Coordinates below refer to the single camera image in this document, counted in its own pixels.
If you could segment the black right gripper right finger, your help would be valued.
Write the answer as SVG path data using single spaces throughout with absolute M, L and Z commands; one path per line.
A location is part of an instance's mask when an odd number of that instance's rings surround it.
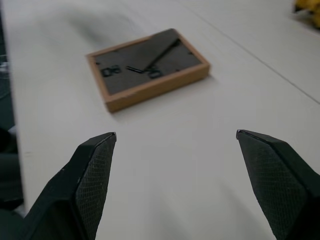
M 276 240 L 320 240 L 320 174 L 283 140 L 244 129 L 236 139 Z

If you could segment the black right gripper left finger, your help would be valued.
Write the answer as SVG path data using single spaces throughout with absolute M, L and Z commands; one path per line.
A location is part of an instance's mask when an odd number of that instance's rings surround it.
M 95 240 L 108 192 L 115 132 L 80 144 L 25 216 L 19 240 Z

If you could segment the yellow object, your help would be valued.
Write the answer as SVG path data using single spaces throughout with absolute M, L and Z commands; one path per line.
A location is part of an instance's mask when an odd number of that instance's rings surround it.
M 320 0 L 294 0 L 293 12 L 306 12 L 315 28 L 320 29 Z

